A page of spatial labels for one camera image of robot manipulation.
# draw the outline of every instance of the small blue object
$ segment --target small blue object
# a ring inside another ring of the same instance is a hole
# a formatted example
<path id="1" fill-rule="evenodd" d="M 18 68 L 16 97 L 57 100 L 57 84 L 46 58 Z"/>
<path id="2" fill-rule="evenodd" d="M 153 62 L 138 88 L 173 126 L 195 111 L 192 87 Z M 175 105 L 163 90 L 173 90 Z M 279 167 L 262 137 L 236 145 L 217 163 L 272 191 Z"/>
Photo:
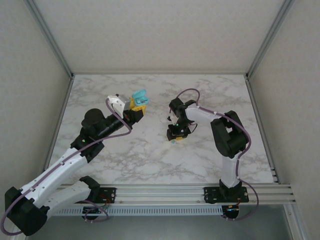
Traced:
<path id="1" fill-rule="evenodd" d="M 149 98 L 145 96 L 146 93 L 147 90 L 141 89 L 132 94 L 132 98 L 136 106 L 147 105 L 149 103 Z"/>

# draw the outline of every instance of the purple cable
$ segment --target purple cable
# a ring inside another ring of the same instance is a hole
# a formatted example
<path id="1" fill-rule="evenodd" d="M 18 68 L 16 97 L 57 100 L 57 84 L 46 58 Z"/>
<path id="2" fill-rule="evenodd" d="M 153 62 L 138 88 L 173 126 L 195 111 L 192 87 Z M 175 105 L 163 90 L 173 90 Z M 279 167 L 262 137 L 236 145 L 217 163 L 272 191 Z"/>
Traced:
<path id="1" fill-rule="evenodd" d="M 183 90 L 182 92 L 180 92 L 176 97 L 178 98 L 181 94 L 183 94 L 183 93 L 186 92 L 186 91 L 190 91 L 190 90 L 196 91 L 196 92 L 198 93 L 198 97 L 197 97 L 197 99 L 196 99 L 196 101 L 195 101 L 195 104 L 196 104 L 197 106 L 199 106 L 200 92 L 199 92 L 198 89 L 188 88 L 188 89 Z M 214 115 L 218 115 L 218 116 L 220 116 L 220 117 L 223 117 L 223 118 L 227 119 L 228 121 L 232 122 L 234 125 L 236 125 L 237 127 L 239 127 L 239 128 L 245 133 L 245 135 L 246 135 L 247 138 L 248 138 L 248 146 L 247 146 L 247 147 L 245 148 L 245 150 L 244 150 L 243 152 L 241 152 L 241 153 L 239 154 L 239 156 L 236 158 L 235 176 L 236 176 L 236 178 L 237 178 L 239 181 L 241 181 L 242 183 L 248 185 L 248 186 L 252 189 L 252 191 L 254 192 L 255 197 L 256 197 L 256 205 L 255 205 L 255 208 L 254 208 L 250 213 L 248 213 L 247 215 L 242 216 L 242 217 L 239 217 L 239 218 L 232 218 L 232 220 L 233 220 L 233 221 L 239 221 L 239 220 L 246 219 L 246 218 L 250 217 L 252 214 L 254 214 L 254 213 L 258 210 L 258 208 L 259 208 L 259 196 L 258 196 L 257 191 L 254 189 L 254 187 L 253 187 L 251 184 L 249 184 L 248 182 L 242 180 L 242 179 L 239 177 L 240 158 L 241 158 L 241 157 L 249 150 L 249 148 L 251 147 L 251 144 L 252 144 L 251 137 L 250 137 L 249 133 L 247 132 L 247 130 L 245 130 L 245 128 L 244 128 L 241 124 L 237 123 L 235 120 L 231 119 L 230 117 L 228 117 L 228 116 L 226 116 L 226 115 L 224 115 L 224 114 L 218 113 L 218 112 L 214 112 L 214 111 L 212 111 L 212 110 L 209 110 L 209 109 L 204 108 L 204 107 L 201 107 L 201 106 L 199 106 L 199 109 L 201 109 L 201 110 L 203 110 L 203 111 L 206 111 L 206 112 L 208 112 L 208 113 L 211 113 L 211 114 L 214 114 Z"/>
<path id="2" fill-rule="evenodd" d="M 78 151 L 72 153 L 71 155 L 67 156 L 62 162 L 65 163 L 66 161 L 68 161 L 69 159 L 71 159 L 72 157 L 74 157 L 75 155 L 81 153 L 83 150 L 90 148 L 92 145 L 97 144 L 102 142 L 103 140 L 107 140 L 107 139 L 113 139 L 113 138 L 117 138 L 117 137 L 122 137 L 125 135 L 128 135 L 131 133 L 131 127 L 118 115 L 115 113 L 115 111 L 109 106 L 108 104 L 109 102 L 109 98 L 107 98 L 105 100 L 105 104 L 107 106 L 107 108 L 109 109 L 109 111 L 124 125 L 128 128 L 128 132 L 125 133 L 121 133 L 121 134 L 117 134 L 117 135 L 112 135 L 112 136 L 106 136 L 103 137 L 101 139 L 98 139 L 86 146 L 84 146 L 83 148 L 79 149 Z M 61 164 L 56 165 L 54 168 L 52 168 L 50 171 L 48 171 L 39 181 L 37 181 L 31 188 L 35 189 L 40 183 L 42 183 L 52 172 L 54 172 L 57 168 L 59 168 L 60 166 L 62 166 Z M 11 205 L 8 207 L 8 209 L 4 212 L 2 218 L 1 218 L 1 222 L 0 222 L 0 229 L 1 231 L 8 236 L 15 236 L 15 235 L 19 235 L 22 233 L 22 231 L 17 231 L 17 232 L 8 232 L 5 229 L 5 220 L 9 214 L 9 212 L 12 210 L 12 208 L 17 204 L 17 202 L 19 202 L 24 196 L 26 196 L 28 193 L 30 193 L 31 190 L 28 189 L 26 192 L 24 192 L 22 195 L 20 195 L 16 200 L 13 201 L 13 203 L 11 203 Z"/>
<path id="3" fill-rule="evenodd" d="M 104 221 L 107 221 L 109 219 L 109 215 L 107 213 L 107 211 L 101 207 L 101 206 L 98 206 L 97 204 L 95 204 L 94 202 L 92 201 L 89 201 L 89 200 L 83 200 L 83 202 L 86 202 L 88 204 L 91 204 L 95 207 L 93 208 L 90 208 L 88 211 L 86 211 L 85 215 L 84 215 L 84 220 L 87 221 L 87 215 L 93 210 L 93 209 L 100 209 L 102 212 L 104 212 L 104 214 L 106 215 L 106 218 L 104 219 L 101 219 L 101 220 L 91 220 L 90 222 L 91 223 L 100 223 L 100 222 L 104 222 Z"/>

